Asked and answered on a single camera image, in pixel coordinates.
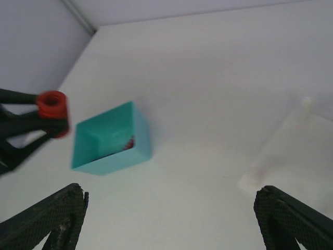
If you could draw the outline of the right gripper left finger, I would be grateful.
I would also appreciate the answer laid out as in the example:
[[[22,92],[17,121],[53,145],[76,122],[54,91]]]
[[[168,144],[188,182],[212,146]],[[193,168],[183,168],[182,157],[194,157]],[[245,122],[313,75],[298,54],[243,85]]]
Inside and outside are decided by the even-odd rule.
[[[75,249],[88,208],[89,193],[71,183],[1,222],[1,249]]]

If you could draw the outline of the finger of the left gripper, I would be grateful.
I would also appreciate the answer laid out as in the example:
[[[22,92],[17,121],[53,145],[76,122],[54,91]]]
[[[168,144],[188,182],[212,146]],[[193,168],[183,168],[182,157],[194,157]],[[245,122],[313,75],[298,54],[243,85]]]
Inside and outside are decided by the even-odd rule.
[[[36,106],[37,97],[37,94],[27,94],[1,89],[1,111],[8,111],[4,106],[5,104]]]
[[[67,130],[66,118],[42,118],[37,111],[18,115],[1,109],[1,175],[16,171],[41,146]]]

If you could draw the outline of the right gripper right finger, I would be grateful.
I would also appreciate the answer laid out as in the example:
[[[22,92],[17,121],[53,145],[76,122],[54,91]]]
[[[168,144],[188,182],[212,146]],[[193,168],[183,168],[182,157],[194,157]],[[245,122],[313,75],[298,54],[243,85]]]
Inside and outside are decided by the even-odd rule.
[[[280,189],[261,188],[253,209],[266,249],[332,249],[332,220]]]

